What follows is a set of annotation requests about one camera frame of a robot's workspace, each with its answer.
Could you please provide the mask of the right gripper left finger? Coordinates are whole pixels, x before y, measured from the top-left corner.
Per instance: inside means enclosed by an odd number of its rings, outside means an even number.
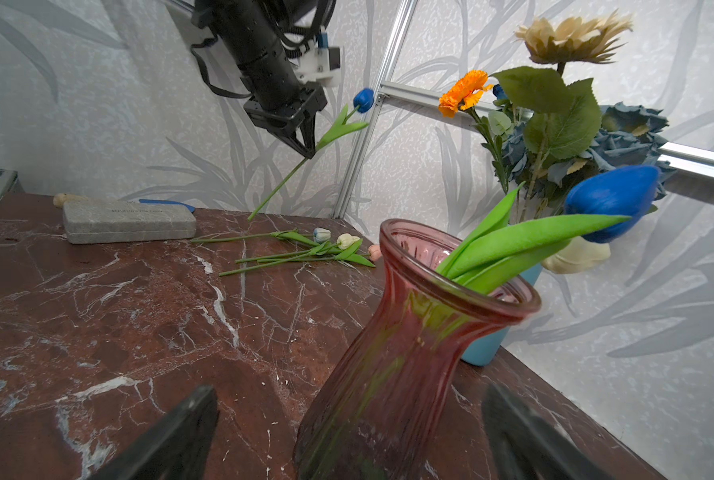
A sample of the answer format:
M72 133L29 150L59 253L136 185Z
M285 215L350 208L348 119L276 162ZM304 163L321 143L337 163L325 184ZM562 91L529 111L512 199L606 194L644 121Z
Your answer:
M196 388L94 479L201 479L219 420L212 386Z

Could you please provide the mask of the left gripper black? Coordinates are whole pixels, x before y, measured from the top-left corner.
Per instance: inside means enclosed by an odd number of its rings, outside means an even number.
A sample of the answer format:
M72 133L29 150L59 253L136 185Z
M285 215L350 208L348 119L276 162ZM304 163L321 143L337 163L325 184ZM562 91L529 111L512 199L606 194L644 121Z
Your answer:
M254 98L244 110L253 124L284 141L304 158L316 154L316 116L327 106L324 87L317 82L301 85L297 95L275 110L266 110Z

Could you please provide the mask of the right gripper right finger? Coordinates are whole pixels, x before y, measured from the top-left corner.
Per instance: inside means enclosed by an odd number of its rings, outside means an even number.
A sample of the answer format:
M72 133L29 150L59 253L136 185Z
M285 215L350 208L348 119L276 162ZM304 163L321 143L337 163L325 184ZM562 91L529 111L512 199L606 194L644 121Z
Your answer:
M611 477L505 386L490 385L481 410L500 479Z

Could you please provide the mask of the blue tulip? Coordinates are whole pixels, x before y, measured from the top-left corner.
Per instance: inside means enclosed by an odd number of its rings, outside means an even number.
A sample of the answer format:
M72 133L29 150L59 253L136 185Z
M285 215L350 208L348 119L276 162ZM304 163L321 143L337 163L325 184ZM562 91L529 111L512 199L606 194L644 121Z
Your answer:
M334 121L330 129L323 135L323 137L317 143L314 156L316 156L321 150L335 142L336 140L347 136L349 134L358 132L369 126L368 122L359 121L350 123L350 119L356 114L366 114L373 107L375 102L375 92L371 88L364 88L361 90L353 99L353 108L349 109L344 106L340 114ZM262 209L270 202L270 200L282 189L282 187L309 161L308 158L303 158L285 177L284 179L272 190L272 192L256 207L256 209L249 215L248 220L252 221Z
M591 177L568 194L564 213L511 225L518 190L506 195L436 271L480 294L568 247L580 237L608 243L627 233L656 198L660 170L625 166Z

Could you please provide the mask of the teal cylindrical vase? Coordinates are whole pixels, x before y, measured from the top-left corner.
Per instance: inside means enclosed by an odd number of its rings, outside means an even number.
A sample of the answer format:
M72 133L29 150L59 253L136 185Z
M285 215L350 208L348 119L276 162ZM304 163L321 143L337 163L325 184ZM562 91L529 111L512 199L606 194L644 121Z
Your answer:
M537 264L521 274L521 277L534 286L543 271L541 264ZM475 340L463 353L461 360L469 365L483 367L488 365L496 356L503 340L509 333L509 328L503 328L492 334Z

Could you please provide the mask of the red glass vase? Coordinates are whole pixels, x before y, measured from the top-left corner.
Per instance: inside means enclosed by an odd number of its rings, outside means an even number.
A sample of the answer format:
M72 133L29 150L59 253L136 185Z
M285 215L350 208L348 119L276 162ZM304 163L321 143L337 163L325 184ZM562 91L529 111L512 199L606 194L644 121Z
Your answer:
M481 295L438 274L460 242L418 222L383 222L383 297L304 416L298 478L419 478L464 351L539 310L521 277Z

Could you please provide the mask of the orange marigold flower stem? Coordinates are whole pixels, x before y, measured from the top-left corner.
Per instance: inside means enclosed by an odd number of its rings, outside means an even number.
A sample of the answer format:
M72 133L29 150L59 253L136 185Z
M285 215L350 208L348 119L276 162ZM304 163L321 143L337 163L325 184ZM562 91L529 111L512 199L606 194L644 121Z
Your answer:
M446 118L454 118L457 113L469 115L476 130L484 139L484 148L493 158L492 165L504 193L509 192L509 173L503 159L503 148L509 127L502 127L496 121L501 112L491 112L487 117L477 113L476 106L485 93L494 86L488 83L489 75L482 70L472 70L439 98L438 110Z

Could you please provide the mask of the cream white tulip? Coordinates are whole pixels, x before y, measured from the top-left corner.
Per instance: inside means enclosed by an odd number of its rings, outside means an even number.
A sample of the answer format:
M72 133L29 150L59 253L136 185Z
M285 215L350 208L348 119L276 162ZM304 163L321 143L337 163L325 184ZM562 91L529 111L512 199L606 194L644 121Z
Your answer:
M541 265L555 274L568 275L591 270L610 257L609 244L594 243L583 237L576 237L563 250L544 259Z

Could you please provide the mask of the dark blue rose stem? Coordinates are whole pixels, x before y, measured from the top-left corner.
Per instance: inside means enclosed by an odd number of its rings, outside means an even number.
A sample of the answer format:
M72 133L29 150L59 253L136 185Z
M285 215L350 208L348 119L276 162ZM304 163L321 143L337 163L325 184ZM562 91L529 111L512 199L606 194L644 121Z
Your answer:
M497 100L507 100L508 96L500 84L496 84L492 90Z

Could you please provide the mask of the beige sunflower stem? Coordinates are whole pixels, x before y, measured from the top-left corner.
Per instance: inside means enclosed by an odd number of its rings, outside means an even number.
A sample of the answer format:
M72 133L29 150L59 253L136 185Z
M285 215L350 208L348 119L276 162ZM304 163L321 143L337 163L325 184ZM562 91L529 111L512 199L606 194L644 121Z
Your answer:
M612 63L622 35L632 28L630 17L613 12L560 23L539 18L516 31L531 63L495 75L506 96L502 109L513 122L500 166L521 187L515 221L560 213L570 189L598 173L591 147L602 111L594 80L574 79L566 70L574 63Z

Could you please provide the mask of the light blue rose bouquet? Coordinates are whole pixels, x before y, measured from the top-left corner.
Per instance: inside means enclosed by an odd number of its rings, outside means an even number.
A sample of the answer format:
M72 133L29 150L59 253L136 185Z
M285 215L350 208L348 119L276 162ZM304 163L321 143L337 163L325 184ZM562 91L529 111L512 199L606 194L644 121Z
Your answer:
M655 199L666 196L665 183L675 173L661 158L662 136L669 120L662 111L622 102L601 107L601 127L590 146L579 155L558 160L541 158L524 140L518 125L503 147L503 162L520 191L518 216L525 220L561 214L570 190L582 181L624 166L649 165L659 170Z

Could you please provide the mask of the white blue-tinted tulip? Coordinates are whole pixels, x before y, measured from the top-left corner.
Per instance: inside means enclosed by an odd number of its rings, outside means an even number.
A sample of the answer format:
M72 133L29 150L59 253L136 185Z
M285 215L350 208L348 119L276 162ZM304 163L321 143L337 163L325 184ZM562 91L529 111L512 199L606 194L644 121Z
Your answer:
M296 229L258 233L258 234L249 234L249 235L234 236L234 237L195 238L195 239L191 239L190 242L193 244L209 244L209 243L226 243L226 242L232 242L232 241L250 240L250 239L258 239L258 238L275 238L277 240L290 241L290 242L307 245L307 246L311 246L311 247L319 246L318 242L316 242L308 237L305 237L304 235L300 234Z

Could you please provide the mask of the pale yellow tulip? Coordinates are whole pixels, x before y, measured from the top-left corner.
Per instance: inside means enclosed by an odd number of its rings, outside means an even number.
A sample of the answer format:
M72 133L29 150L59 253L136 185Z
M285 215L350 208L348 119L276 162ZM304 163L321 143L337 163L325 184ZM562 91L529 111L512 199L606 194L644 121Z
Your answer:
M363 239L349 234L349 233L344 233L340 235L334 243L332 243L329 239L323 240L322 242L318 242L319 246L316 247L311 247L308 246L308 250L301 250L301 251L295 251L295 252L289 252L289 253L284 253L284 254L275 254L275 255L267 255L267 256L284 256L284 255L290 255L293 253L302 253L305 251L310 251L312 254L325 254L328 252L335 252L335 253L341 253L345 251L349 252L354 252L356 251L359 253L360 247L362 246Z

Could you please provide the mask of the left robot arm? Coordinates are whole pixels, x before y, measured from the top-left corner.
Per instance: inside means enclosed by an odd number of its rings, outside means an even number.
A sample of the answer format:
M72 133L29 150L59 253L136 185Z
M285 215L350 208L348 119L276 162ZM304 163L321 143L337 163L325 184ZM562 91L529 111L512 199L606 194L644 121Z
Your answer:
M204 83L216 95L244 100L253 124L299 154L316 153L316 115L327 106L324 90L340 83L341 49L326 32L334 1L197 1L192 23L211 37L190 47ZM199 51L223 42L247 91L211 83Z

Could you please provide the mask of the blue hand shovel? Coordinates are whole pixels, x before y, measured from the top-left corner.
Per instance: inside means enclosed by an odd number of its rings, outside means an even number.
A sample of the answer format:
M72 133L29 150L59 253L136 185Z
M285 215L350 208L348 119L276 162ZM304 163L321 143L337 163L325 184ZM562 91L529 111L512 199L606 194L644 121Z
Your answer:
M139 199L138 202L144 205L180 206L186 208L191 213L196 211L196 208L192 205L172 200Z

